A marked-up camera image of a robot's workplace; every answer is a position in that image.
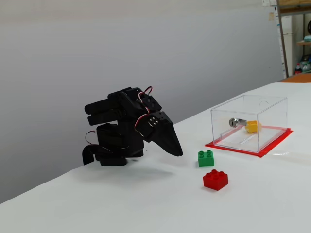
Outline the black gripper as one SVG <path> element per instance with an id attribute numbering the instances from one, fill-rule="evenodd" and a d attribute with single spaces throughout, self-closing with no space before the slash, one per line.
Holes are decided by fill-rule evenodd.
<path id="1" fill-rule="evenodd" d="M 141 120 L 141 135 L 146 142 L 154 142 L 167 153 L 182 156 L 183 151 L 171 119 L 153 96 L 142 94 L 141 100 L 149 109 Z"/>

